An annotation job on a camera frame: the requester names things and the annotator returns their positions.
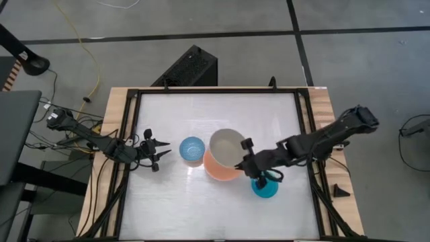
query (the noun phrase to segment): orange bowl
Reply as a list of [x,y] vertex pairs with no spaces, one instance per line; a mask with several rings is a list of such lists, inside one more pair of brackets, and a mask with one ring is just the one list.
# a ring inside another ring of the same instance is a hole
[[208,172],[212,178],[217,179],[218,181],[231,181],[242,173],[240,170],[220,165],[212,156],[210,151],[206,151],[204,153],[203,164],[206,172]]

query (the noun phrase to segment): desk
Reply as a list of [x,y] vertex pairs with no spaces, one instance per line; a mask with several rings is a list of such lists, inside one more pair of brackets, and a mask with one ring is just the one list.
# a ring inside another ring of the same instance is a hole
[[[124,113],[124,106],[126,102],[126,95],[128,89],[160,89],[162,87],[114,87],[111,89],[110,92],[110,98],[107,102],[106,112],[105,112],[105,118],[103,121],[103,128],[101,130],[101,134],[109,134],[110,132],[114,131],[115,129],[121,128],[121,122],[122,122],[122,116]],[[308,88],[309,94],[310,94],[310,100],[312,105],[312,111],[313,111],[313,117],[315,119],[315,124],[317,128],[321,128],[332,121],[335,120],[335,116],[333,114],[333,109],[331,107],[331,102],[329,98],[328,90],[325,87],[310,87]],[[306,110],[304,109],[304,106],[302,105],[302,109],[304,111],[304,120],[305,124],[309,129],[309,121],[307,118]],[[131,129],[131,121],[133,116],[133,110],[134,110],[134,102],[132,101],[130,105],[130,111],[128,114],[128,122],[126,125],[126,133],[125,136],[130,135],[130,129]],[[333,157],[340,162],[346,164],[345,157],[342,152],[335,151],[333,152]],[[101,211],[104,209],[107,196],[108,196],[108,190],[110,186],[110,180],[112,176],[112,170],[114,167],[113,162],[108,162],[103,167],[103,170],[100,171],[101,165],[105,161],[105,157],[102,153],[97,153],[94,158],[94,169],[92,176],[97,177],[99,173],[100,175],[100,183],[98,187],[98,198],[96,203],[93,201],[90,207],[90,191],[91,189],[87,189],[81,218],[79,221],[79,227],[78,227],[78,233],[80,231],[86,231],[91,226],[91,221],[93,218],[93,214],[95,214],[95,217],[97,218],[98,215],[101,213]],[[353,195],[353,189],[351,185],[351,180],[349,179],[348,173],[342,168],[340,165],[336,163],[332,163],[330,161],[327,161],[327,167],[326,167],[326,173],[327,173],[327,180],[330,185],[331,193],[333,193],[333,185],[338,184],[342,189],[348,191],[351,193],[350,197],[346,198],[333,198],[333,204],[335,205],[335,208],[339,211],[343,219],[351,226],[351,228],[356,231],[357,233],[362,234],[363,229],[361,226],[361,220],[359,217],[357,204],[355,203],[355,197]],[[96,189],[96,180],[93,179],[93,182],[91,184],[93,195],[92,197],[95,197],[95,189]],[[110,221],[109,221],[109,227],[107,236],[112,236],[114,234],[114,223],[116,219],[116,213],[117,213],[117,206],[114,207],[114,209],[111,212]],[[89,223],[86,224],[85,228],[83,228],[85,221],[87,219],[87,215],[89,214]],[[321,212],[323,217],[323,224],[325,227],[326,235],[330,235],[330,226],[329,226],[329,220],[328,215],[323,207],[321,205]]]

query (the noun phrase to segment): black metal frame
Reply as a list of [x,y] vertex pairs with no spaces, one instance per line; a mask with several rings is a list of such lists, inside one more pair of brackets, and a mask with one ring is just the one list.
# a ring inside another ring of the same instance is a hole
[[[210,88],[196,88],[196,89],[190,89],[190,88],[129,89],[128,93],[127,93],[127,97],[126,97],[126,105],[124,107],[124,114],[122,117],[122,123],[121,123],[121,129],[120,129],[120,138],[125,138],[124,136],[125,136],[126,126],[127,126],[127,122],[128,122],[129,113],[130,113],[130,106],[131,106],[132,99],[136,98],[136,105],[134,107],[134,113],[133,113],[133,118],[132,118],[132,127],[130,130],[131,135],[133,135],[135,133],[135,130],[136,130],[137,119],[138,119],[138,115],[139,115],[139,107],[140,107],[142,95],[143,94],[161,94],[161,93],[163,93],[163,94],[166,94],[166,93],[176,93],[176,94],[187,94],[187,93],[292,93],[294,95],[294,100],[296,102],[296,111],[298,114],[300,132],[302,134],[306,133],[306,128],[304,125],[304,116],[302,113],[302,105],[300,103],[300,96],[302,96],[304,98],[306,111],[308,113],[308,119],[310,122],[311,131],[316,130],[314,118],[312,115],[310,96],[309,96],[309,92],[308,92],[307,88],[277,88],[274,85],[272,88],[213,88],[213,87],[211,88],[210,87]],[[119,164],[114,165],[114,169],[112,171],[112,177],[111,177],[111,181],[110,181],[109,193],[107,195],[108,196],[107,200],[109,200],[115,192],[115,186],[116,186],[117,179],[118,179],[118,172],[120,171],[119,167],[120,167]],[[307,165],[307,168],[308,168],[309,181],[311,182],[311,177],[314,176],[314,169],[313,169],[313,166],[311,163],[309,163]],[[318,162],[318,168],[320,171],[319,175],[320,175],[320,180],[322,181],[323,192],[329,197],[330,192],[329,192],[329,187],[328,187],[328,183],[327,183],[327,177],[325,174],[325,170],[323,169],[323,164],[321,162]],[[124,168],[123,179],[126,179],[125,189],[127,188],[127,185],[128,185],[128,176],[130,173],[129,169],[130,169],[130,165],[126,165]],[[120,227],[121,227],[122,215],[123,215],[123,211],[124,211],[125,197],[126,197],[126,191],[124,192],[124,194],[122,194],[122,196],[119,199],[118,211],[116,214],[114,237],[117,239],[119,239],[119,236],[120,236]],[[313,201],[314,209],[315,209],[316,223],[318,225],[318,233],[319,233],[320,237],[323,237],[326,235],[326,233],[324,230],[323,218],[322,218],[321,209],[320,209],[320,203],[319,203],[317,195],[313,191],[312,191],[312,201]],[[330,220],[330,224],[331,224],[331,228],[332,228],[332,235],[335,235],[335,233],[337,233],[337,226],[336,226],[334,220],[331,218],[331,215],[329,215],[329,220]],[[102,225],[101,237],[106,236],[107,230],[108,230],[108,223],[109,223],[109,220],[106,220],[104,222],[104,224]]]

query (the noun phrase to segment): gray floor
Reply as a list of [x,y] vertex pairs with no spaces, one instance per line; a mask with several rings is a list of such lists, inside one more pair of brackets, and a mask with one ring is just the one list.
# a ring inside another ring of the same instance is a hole
[[[134,0],[107,2],[129,5]],[[127,10],[95,1],[59,3],[86,38],[292,29],[288,7],[281,0],[141,0]],[[294,5],[303,30],[430,25],[427,1],[301,0]],[[49,0],[9,0],[0,22],[22,40],[74,38]],[[377,132],[351,138],[346,152],[366,235],[428,240],[430,174],[402,164],[397,134],[407,118],[429,113],[430,33],[327,34],[304,36],[303,41],[314,84],[329,87],[335,113],[361,104],[381,122]],[[103,115],[111,87],[150,85],[192,44],[219,58],[220,85],[267,85],[272,75],[280,85],[306,85],[293,36],[93,43],[87,47],[100,63],[101,86],[86,110]],[[30,48],[49,58],[59,74],[55,103],[79,108],[96,81],[87,54],[78,44]],[[7,55],[0,49],[0,56]],[[39,89],[50,97],[52,80],[51,73],[29,77],[20,72],[13,89]],[[62,138],[43,123],[32,130],[52,140]],[[427,143],[421,135],[403,142],[405,157],[414,166],[430,169]],[[25,150],[21,161],[39,165],[43,159],[60,158],[52,151]],[[67,217],[40,218],[30,235],[49,241],[71,234]],[[52,223],[58,228],[51,229]]]

